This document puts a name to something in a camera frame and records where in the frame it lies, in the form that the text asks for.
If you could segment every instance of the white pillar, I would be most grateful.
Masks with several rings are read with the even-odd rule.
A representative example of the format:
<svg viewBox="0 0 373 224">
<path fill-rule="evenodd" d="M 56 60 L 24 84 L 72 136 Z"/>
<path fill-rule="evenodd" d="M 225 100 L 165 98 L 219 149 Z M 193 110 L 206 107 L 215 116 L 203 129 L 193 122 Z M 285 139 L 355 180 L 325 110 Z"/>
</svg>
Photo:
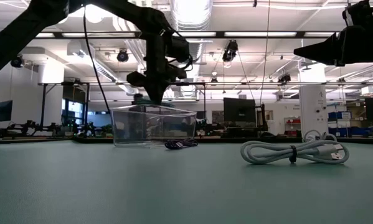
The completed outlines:
<svg viewBox="0 0 373 224">
<path fill-rule="evenodd" d="M 62 83 L 64 80 L 64 66 L 56 60 L 48 60 L 39 66 L 39 83 Z M 46 94 L 44 125 L 62 123 L 63 86 L 57 85 Z"/>
<path fill-rule="evenodd" d="M 325 65 L 309 66 L 311 70 L 300 70 L 301 82 L 326 82 Z M 328 132 L 326 111 L 326 86 L 305 85 L 300 87 L 301 128 L 304 136 L 310 130 Z"/>
</svg>

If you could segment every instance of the green table surface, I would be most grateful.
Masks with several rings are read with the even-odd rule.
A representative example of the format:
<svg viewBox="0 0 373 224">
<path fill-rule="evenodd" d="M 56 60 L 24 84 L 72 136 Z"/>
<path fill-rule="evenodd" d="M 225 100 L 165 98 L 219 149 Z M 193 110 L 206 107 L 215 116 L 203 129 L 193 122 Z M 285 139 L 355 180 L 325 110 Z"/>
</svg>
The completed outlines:
<svg viewBox="0 0 373 224">
<path fill-rule="evenodd" d="M 345 145 L 338 166 L 253 166 L 239 144 L 0 145 L 0 223 L 373 223 L 373 145 Z"/>
</svg>

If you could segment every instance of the transparent plastic box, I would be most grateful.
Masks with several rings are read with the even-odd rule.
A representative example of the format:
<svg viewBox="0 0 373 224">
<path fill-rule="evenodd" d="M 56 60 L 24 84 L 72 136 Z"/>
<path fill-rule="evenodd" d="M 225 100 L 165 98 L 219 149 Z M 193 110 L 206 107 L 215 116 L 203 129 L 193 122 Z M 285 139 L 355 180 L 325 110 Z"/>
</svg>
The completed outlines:
<svg viewBox="0 0 373 224">
<path fill-rule="evenodd" d="M 193 138 L 196 112 L 158 105 L 111 109 L 115 146 L 163 146 L 168 139 Z"/>
</svg>

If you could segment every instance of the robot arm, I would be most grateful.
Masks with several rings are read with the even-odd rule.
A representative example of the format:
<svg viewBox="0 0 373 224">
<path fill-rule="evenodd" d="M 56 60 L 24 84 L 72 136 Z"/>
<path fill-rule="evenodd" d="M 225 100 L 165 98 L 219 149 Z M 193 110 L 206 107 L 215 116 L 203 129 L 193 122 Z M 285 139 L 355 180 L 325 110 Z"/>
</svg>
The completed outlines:
<svg viewBox="0 0 373 224">
<path fill-rule="evenodd" d="M 175 31 L 161 11 L 138 7 L 127 0 L 32 0 L 29 7 L 0 32 L 0 70 L 37 34 L 84 4 L 105 9 L 134 23 L 141 30 L 141 38 L 146 40 L 147 45 L 147 71 L 145 75 L 133 72 L 127 80 L 132 85 L 145 87 L 154 103 L 161 103 L 169 83 L 175 82 L 176 78 L 186 78 L 184 69 L 170 65 L 166 56 L 174 57 L 178 62 L 190 61 L 189 43 L 183 37 L 172 36 Z"/>
</svg>

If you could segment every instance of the table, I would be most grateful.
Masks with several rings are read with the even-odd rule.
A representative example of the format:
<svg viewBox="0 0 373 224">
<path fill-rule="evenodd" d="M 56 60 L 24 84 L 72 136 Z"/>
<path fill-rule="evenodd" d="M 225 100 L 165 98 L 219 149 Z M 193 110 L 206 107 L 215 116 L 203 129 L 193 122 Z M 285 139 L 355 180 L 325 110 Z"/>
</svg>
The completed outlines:
<svg viewBox="0 0 373 224">
<path fill-rule="evenodd" d="M 373 145 L 346 145 L 340 166 L 253 166 L 240 144 L 0 145 L 0 223 L 373 223 Z"/>
</svg>

